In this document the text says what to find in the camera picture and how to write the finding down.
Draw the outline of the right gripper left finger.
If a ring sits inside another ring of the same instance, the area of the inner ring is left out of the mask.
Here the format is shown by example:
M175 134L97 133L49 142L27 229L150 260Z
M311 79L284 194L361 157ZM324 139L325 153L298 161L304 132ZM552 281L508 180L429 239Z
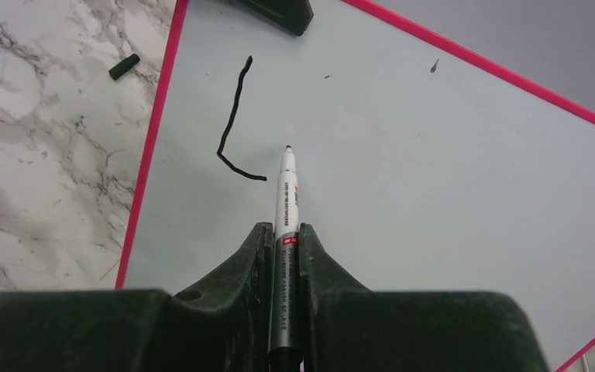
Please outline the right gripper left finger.
M183 291L0 292L0 371L265 371L268 222Z

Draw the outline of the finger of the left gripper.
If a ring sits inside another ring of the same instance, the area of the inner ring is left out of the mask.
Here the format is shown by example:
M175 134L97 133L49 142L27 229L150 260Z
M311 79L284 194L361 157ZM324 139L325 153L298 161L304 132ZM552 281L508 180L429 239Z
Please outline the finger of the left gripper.
M239 3L295 36L302 36L314 17L308 0L241 0Z

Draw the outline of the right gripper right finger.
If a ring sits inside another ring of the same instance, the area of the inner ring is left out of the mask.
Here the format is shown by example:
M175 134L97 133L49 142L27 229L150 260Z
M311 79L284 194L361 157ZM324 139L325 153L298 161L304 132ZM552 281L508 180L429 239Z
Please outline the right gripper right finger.
M307 371L546 371L524 311L492 291L372 291L299 233Z

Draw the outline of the white black-tipped marker pen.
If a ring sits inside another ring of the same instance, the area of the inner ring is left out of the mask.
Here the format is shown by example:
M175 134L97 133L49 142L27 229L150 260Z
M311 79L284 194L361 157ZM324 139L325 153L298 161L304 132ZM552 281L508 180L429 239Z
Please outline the white black-tipped marker pen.
M296 159L287 145L281 156L274 221L273 276L268 341L270 371L299 371L299 208Z

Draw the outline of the pink-framed whiteboard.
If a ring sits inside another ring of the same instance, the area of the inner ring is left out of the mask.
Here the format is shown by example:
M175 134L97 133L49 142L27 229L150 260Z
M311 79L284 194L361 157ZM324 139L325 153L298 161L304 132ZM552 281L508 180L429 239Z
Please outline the pink-framed whiteboard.
M485 290L550 367L595 343L595 113L371 1L315 1L291 36L179 1L116 286L176 292L274 217L375 290Z

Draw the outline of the black marker cap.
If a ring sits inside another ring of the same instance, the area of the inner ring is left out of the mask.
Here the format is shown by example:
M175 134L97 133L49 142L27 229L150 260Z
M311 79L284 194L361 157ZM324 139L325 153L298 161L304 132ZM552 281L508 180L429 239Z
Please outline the black marker cap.
M117 81L123 75L132 70L139 62L140 57L136 53L132 53L110 68L108 70L108 75L113 81Z

